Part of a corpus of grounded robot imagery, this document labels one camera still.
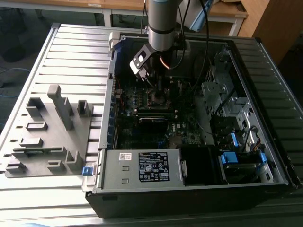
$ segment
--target cable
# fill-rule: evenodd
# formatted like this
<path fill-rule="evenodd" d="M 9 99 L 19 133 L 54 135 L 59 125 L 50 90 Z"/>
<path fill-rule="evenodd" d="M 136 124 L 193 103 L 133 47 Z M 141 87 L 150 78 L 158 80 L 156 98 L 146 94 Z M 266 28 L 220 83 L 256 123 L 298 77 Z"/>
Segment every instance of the cable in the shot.
<path fill-rule="evenodd" d="M 146 14 L 146 16 L 147 16 L 147 18 L 148 18 L 147 8 L 146 8 L 146 7 L 145 7 L 145 14 Z"/>
<path fill-rule="evenodd" d="M 137 19 L 137 16 L 134 17 L 133 23 L 135 22 L 136 19 Z"/>
<path fill-rule="evenodd" d="M 183 97 L 187 97 L 188 95 L 191 94 L 191 92 L 193 92 L 193 91 L 196 90 L 196 86 L 198 85 L 198 82 L 199 82 L 200 77 L 201 77 L 201 75 L 202 75 L 202 72 L 203 72 L 203 69 L 204 69 L 204 66 L 205 66 L 205 62 L 206 62 L 207 53 L 208 53 L 209 26 L 208 26 L 207 11 L 206 11 L 205 5 L 204 5 L 204 3 L 202 2 L 202 0 L 199 0 L 199 1 L 200 1 L 201 6 L 202 6 L 204 15 L 205 15 L 205 25 L 206 25 L 206 47 L 205 47 L 205 54 L 204 54 L 204 60 L 203 60 L 202 68 L 201 68 L 201 71 L 200 71 L 200 74 L 199 74 L 199 77 L 198 77 L 196 83 L 192 86 L 192 90 L 191 90 L 190 92 L 188 92 L 186 95 L 184 95 Z M 177 101 L 179 98 L 181 98 L 181 96 L 182 96 L 182 95 L 179 95 L 179 96 L 178 96 L 175 100 L 173 100 L 170 104 L 172 104 L 173 102 Z"/>
<path fill-rule="evenodd" d="M 246 134 L 246 136 L 245 136 L 245 142 L 244 142 L 244 144 L 243 144 L 243 150 L 242 150 L 242 152 L 245 152 L 245 148 L 246 148 L 246 143 L 247 143 L 247 140 L 248 140 L 248 137 L 250 136 L 250 131 L 251 130 L 253 130 L 254 128 L 257 128 L 255 125 L 252 125 L 249 129 L 248 129 L 248 132 L 247 132 L 247 134 Z"/>
<path fill-rule="evenodd" d="M 177 65 L 175 65 L 174 67 L 169 67 L 165 62 L 164 62 L 164 60 L 162 59 L 162 57 L 160 56 L 160 61 L 161 61 L 161 63 L 162 63 L 162 65 L 166 68 L 166 69 L 168 69 L 168 70 L 174 70 L 175 68 L 177 68 L 180 64 L 181 64 L 181 62 L 183 61 L 183 58 L 184 58 L 184 54 L 185 54 L 185 34 L 184 34 L 184 21 L 183 21 L 183 19 L 182 19 L 182 15 L 181 15 L 181 10 L 180 10 L 180 7 L 178 7 L 178 9 L 179 9 L 179 14 L 180 14 L 180 20 L 181 20 L 181 32 L 182 32 L 182 43 L 183 43 L 183 52 L 182 52 L 182 56 L 181 56 L 181 59 L 180 59 L 180 61 L 178 62 L 178 64 Z"/>
<path fill-rule="evenodd" d="M 121 16 L 122 16 L 122 15 L 121 15 Z M 127 15 L 127 16 L 122 16 L 122 18 L 128 18 L 128 16 L 129 16 L 129 15 Z M 119 17 L 118 14 L 116 14 L 116 17 L 118 17 L 118 18 L 120 19 L 120 17 Z"/>
<path fill-rule="evenodd" d="M 227 95 L 227 97 L 224 99 L 224 101 L 218 106 L 218 108 L 215 111 L 215 115 L 218 113 L 218 111 L 225 105 L 225 103 L 231 98 L 233 93 L 236 91 L 236 88 L 233 88 L 232 91 Z"/>
<path fill-rule="evenodd" d="M 200 1 L 201 6 L 202 6 L 204 15 L 205 15 L 205 23 L 206 23 L 206 48 L 205 48 L 205 54 L 204 54 L 204 59 L 203 59 L 203 64 L 202 64 L 202 68 L 201 68 L 201 71 L 200 71 L 200 75 L 199 75 L 199 77 L 198 77 L 195 85 L 193 86 L 193 89 L 196 88 L 196 86 L 198 85 L 198 82 L 199 82 L 200 77 L 202 75 L 202 72 L 203 72 L 203 69 L 204 69 L 204 66 L 205 66 L 205 62 L 206 62 L 206 57 L 207 57 L 207 52 L 208 52 L 208 42 L 209 42 L 209 27 L 208 27 L 207 11 L 206 11 L 205 5 L 202 2 L 202 0 L 199 0 L 199 1 Z"/>
<path fill-rule="evenodd" d="M 149 85 L 151 85 L 152 87 L 155 87 L 155 86 L 152 85 L 152 83 L 151 83 L 148 79 L 146 79 L 146 82 L 147 82 Z"/>
<path fill-rule="evenodd" d="M 186 19 L 187 12 L 188 12 L 188 9 L 189 9 L 189 4 L 190 4 L 190 0 L 188 0 L 188 4 L 187 4 L 187 7 L 186 7 L 186 10 L 185 10 L 185 13 L 184 13 L 184 17 L 183 17 L 183 25 L 184 25 L 184 23 L 185 23 L 185 19 Z"/>
<path fill-rule="evenodd" d="M 11 68 L 11 69 L 7 69 L 7 68 L 2 67 L 2 66 L 0 66 L 0 67 L 3 68 L 3 69 L 5 69 L 4 71 L 1 71 L 0 74 L 1 74 L 1 73 L 4 73 L 4 72 L 6 72 L 6 71 L 9 71 L 9 70 L 22 70 L 22 71 L 26 71 L 26 72 L 29 72 L 29 73 L 30 73 L 29 70 L 23 69 L 23 68 Z"/>
<path fill-rule="evenodd" d="M 142 12 L 142 18 L 141 18 L 141 25 L 140 25 L 141 34 L 142 34 L 143 17 L 144 17 L 144 12 L 145 11 L 146 11 L 146 0 L 144 0 L 144 7 L 143 7 L 143 12 Z"/>
<path fill-rule="evenodd" d="M 3 98 L 16 98 L 16 97 L 19 97 L 19 96 L 5 96 L 5 95 L 0 95 L 0 97 L 3 97 Z"/>
<path fill-rule="evenodd" d="M 196 119 L 196 122 L 197 122 L 197 124 L 199 125 L 199 127 L 200 127 L 200 129 L 202 129 L 204 132 L 206 132 L 206 133 L 208 133 L 208 134 L 210 134 L 210 135 L 212 135 L 213 136 L 213 134 L 212 133 L 210 133 L 210 132 L 208 132 L 208 131 L 206 131 L 200 124 L 199 124 L 199 122 L 198 122 L 198 120 Z"/>
<path fill-rule="evenodd" d="M 261 138 L 258 136 L 258 134 L 256 133 L 256 137 L 258 138 L 257 143 L 253 146 L 253 148 L 251 149 L 251 151 L 255 151 L 255 149 L 257 148 L 258 145 L 260 145 L 261 143 Z"/>

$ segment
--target warning label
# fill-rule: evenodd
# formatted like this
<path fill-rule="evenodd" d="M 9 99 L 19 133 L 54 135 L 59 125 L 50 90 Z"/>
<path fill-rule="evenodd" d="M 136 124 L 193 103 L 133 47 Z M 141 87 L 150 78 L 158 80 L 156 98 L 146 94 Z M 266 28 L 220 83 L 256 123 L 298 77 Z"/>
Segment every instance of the warning label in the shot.
<path fill-rule="evenodd" d="M 167 152 L 139 153 L 139 180 L 169 181 Z"/>

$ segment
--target slotted metal surface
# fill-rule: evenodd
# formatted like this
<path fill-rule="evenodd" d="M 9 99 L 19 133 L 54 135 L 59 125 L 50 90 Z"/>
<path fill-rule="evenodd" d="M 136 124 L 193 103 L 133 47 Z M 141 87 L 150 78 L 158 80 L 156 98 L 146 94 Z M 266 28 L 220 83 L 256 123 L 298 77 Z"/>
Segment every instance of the slotted metal surface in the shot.
<path fill-rule="evenodd" d="M 289 87 L 272 64 L 262 43 L 252 39 L 247 40 L 248 44 L 243 46 L 243 40 L 240 44 L 238 40 L 239 38 L 236 38 L 234 42 L 277 132 L 277 139 L 282 142 L 297 175 L 302 180 L 303 159 L 300 158 L 300 153 L 303 153 L 302 109 L 293 99 L 292 93 L 289 93 Z"/>
<path fill-rule="evenodd" d="M 39 223 L 49 226 L 96 225 L 164 225 L 184 221 L 226 221 L 237 218 L 293 216 L 303 213 L 303 191 L 296 191 L 284 199 L 267 201 L 252 210 L 150 219 L 99 219 L 85 200 L 81 190 L 82 176 L 56 176 L 8 179 L 4 176 L 13 142 L 18 137 L 17 126 L 24 125 L 23 114 L 29 97 L 41 97 L 51 102 L 46 92 L 50 84 L 60 84 L 70 102 L 87 99 L 94 104 L 86 162 L 97 160 L 98 141 L 102 122 L 103 103 L 109 63 L 107 42 L 112 31 L 120 28 L 61 25 L 53 28 L 32 69 L 28 81 L 0 136 L 0 226 Z M 139 30 L 126 29 L 127 33 Z M 256 88 L 263 95 L 263 103 L 271 115 L 273 125 L 288 151 L 298 175 L 303 178 L 303 122 L 298 107 L 289 95 L 284 82 L 272 68 L 270 59 L 254 39 L 232 39 L 242 55 Z"/>

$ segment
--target white sticker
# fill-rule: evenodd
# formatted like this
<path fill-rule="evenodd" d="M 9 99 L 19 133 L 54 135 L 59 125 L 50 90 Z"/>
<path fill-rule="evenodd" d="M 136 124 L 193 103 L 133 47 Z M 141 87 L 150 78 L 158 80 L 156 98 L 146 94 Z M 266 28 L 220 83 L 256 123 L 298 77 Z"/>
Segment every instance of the white sticker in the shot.
<path fill-rule="evenodd" d="M 119 161 L 131 161 L 132 153 L 120 153 Z"/>
<path fill-rule="evenodd" d="M 100 4 L 88 4 L 88 6 L 93 6 L 93 7 L 101 7 Z"/>

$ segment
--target blue tab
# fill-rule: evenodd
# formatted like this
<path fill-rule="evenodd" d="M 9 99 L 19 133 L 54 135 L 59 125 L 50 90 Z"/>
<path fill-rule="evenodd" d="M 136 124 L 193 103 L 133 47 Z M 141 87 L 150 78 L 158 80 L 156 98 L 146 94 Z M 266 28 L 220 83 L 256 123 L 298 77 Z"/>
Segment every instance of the blue tab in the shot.
<path fill-rule="evenodd" d="M 82 176 L 93 176 L 93 167 L 83 167 Z"/>
<path fill-rule="evenodd" d="M 262 162 L 263 162 L 263 163 L 264 163 L 264 162 L 267 162 L 267 158 L 266 158 L 266 156 L 265 156 L 264 153 L 261 153 L 261 159 L 262 159 Z"/>
<path fill-rule="evenodd" d="M 236 135 L 235 135 L 235 133 L 231 133 L 231 135 L 232 135 L 233 144 L 235 145 L 235 147 L 237 147 L 238 146 L 238 142 L 237 142 Z"/>
<path fill-rule="evenodd" d="M 222 164 L 238 163 L 236 152 L 224 152 L 221 155 Z"/>

